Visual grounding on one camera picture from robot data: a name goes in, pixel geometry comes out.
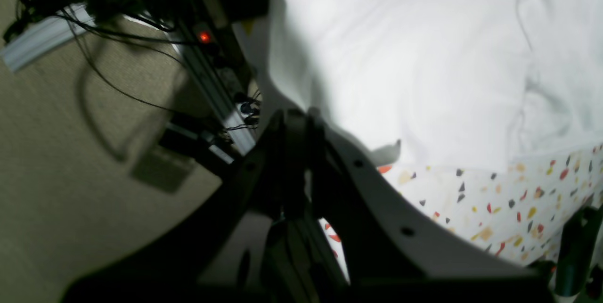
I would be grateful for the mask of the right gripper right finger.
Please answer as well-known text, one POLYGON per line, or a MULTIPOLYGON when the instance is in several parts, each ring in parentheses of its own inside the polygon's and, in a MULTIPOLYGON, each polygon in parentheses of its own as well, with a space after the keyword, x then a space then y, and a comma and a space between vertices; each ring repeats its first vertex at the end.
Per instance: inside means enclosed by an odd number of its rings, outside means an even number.
POLYGON ((402 198, 319 111, 306 120, 310 198, 344 249, 351 303, 552 303, 533 270, 481 251, 402 198))

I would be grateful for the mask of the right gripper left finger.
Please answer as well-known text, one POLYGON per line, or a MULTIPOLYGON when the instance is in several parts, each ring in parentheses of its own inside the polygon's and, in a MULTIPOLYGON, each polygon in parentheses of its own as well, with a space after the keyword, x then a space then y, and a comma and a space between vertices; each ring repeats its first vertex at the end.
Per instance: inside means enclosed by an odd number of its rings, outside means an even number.
POLYGON ((147 246, 74 281, 63 303, 307 303, 288 220, 309 118, 278 111, 213 195, 147 246))

